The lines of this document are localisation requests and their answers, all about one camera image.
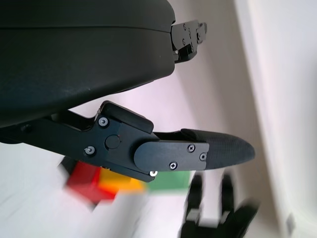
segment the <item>bolt head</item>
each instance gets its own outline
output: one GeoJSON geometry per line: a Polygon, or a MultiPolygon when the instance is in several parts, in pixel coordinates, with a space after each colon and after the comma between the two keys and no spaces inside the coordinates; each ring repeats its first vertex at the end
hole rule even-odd
{"type": "Polygon", "coordinates": [[[176,163],[176,162],[170,163],[170,164],[169,164],[169,168],[170,168],[171,170],[175,170],[175,169],[177,168],[177,163],[176,163]]]}
{"type": "Polygon", "coordinates": [[[199,159],[200,159],[201,161],[206,161],[206,159],[207,159],[207,154],[206,154],[206,153],[202,153],[202,154],[199,156],[199,159]]]}
{"type": "Polygon", "coordinates": [[[193,153],[193,152],[195,151],[195,149],[196,149],[195,145],[189,145],[189,146],[187,147],[187,151],[188,151],[189,153],[193,153]]]}
{"type": "Polygon", "coordinates": [[[84,152],[85,152],[86,155],[93,155],[94,152],[95,152],[95,148],[94,148],[94,146],[87,146],[84,149],[84,152]]]}
{"type": "Polygon", "coordinates": [[[100,126],[106,126],[106,125],[108,125],[108,123],[109,123],[109,121],[107,118],[99,118],[99,120],[98,120],[98,124],[100,126]]]}
{"type": "Polygon", "coordinates": [[[158,175],[158,172],[157,172],[157,171],[151,171],[151,172],[150,172],[150,176],[151,176],[151,177],[155,177],[156,175],[158,175]]]}

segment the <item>red object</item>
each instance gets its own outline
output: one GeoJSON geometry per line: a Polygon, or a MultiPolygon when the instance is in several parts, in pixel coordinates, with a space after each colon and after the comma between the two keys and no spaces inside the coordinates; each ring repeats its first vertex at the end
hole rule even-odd
{"type": "Polygon", "coordinates": [[[66,185],[93,203],[114,200],[116,193],[98,188],[100,170],[100,167],[78,162],[66,185]]]}

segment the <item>black metal bracket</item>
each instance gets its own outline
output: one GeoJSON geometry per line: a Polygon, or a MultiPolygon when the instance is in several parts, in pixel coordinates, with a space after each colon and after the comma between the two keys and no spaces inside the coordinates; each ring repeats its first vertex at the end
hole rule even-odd
{"type": "Polygon", "coordinates": [[[175,63],[191,60],[197,54],[198,44],[206,39],[207,24],[197,20],[172,26],[171,38],[175,63]]]}
{"type": "Polygon", "coordinates": [[[93,118],[65,111],[2,128],[0,137],[145,182],[154,179],[151,171],[206,168],[207,143],[160,140],[153,128],[153,123],[146,118],[106,101],[93,118]]]}

